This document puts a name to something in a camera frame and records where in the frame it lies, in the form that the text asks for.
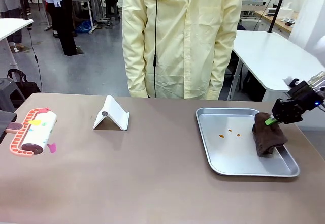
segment orange lint roller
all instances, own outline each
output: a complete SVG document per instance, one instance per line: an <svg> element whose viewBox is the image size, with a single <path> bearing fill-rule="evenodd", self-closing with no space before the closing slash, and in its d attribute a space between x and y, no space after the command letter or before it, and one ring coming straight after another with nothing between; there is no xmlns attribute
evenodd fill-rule
<svg viewBox="0 0 325 224"><path fill-rule="evenodd" d="M44 151L49 136L56 123L56 114L48 108L31 110L22 128L10 124L7 133L16 133L10 144L10 151L17 156L32 157Z"/></svg>

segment yellow button-up shirt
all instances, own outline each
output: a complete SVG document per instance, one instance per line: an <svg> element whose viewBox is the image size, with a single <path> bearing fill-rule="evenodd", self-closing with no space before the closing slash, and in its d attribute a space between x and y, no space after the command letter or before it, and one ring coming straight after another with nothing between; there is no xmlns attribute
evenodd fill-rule
<svg viewBox="0 0 325 224"><path fill-rule="evenodd" d="M242 0L158 0L158 98L217 100ZM154 97L156 0L123 1L123 52L133 97Z"/></svg>

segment metal tray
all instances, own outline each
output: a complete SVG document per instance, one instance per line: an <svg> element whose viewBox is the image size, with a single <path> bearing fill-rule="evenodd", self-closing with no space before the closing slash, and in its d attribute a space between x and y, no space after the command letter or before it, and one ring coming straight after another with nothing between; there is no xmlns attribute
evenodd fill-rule
<svg viewBox="0 0 325 224"><path fill-rule="evenodd" d="M221 175L229 176L297 177L299 166L285 146L274 149L272 155L257 155L252 127L258 112L237 108L197 110L197 120L211 168Z"/></svg>

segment folded white stand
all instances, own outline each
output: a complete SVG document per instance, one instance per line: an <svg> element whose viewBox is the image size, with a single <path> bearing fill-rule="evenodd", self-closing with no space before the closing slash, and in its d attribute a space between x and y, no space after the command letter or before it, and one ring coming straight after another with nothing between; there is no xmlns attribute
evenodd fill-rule
<svg viewBox="0 0 325 224"><path fill-rule="evenodd" d="M109 117L115 122L116 125L122 130L127 130L129 112L125 112L123 108L114 100L110 95L106 97L103 108L99 111L93 130L104 120L105 117Z"/></svg>

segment white pillar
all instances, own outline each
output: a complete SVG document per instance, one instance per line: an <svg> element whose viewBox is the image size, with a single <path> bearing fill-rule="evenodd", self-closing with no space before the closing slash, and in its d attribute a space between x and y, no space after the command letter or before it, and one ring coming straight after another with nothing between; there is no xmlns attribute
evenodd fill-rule
<svg viewBox="0 0 325 224"><path fill-rule="evenodd" d="M289 40L316 56L325 66L325 51L318 53L315 50L316 43L323 36L325 36L325 0L305 0ZM304 114L303 119L304 121L297 123L300 128L325 131L324 112L314 109Z"/></svg>

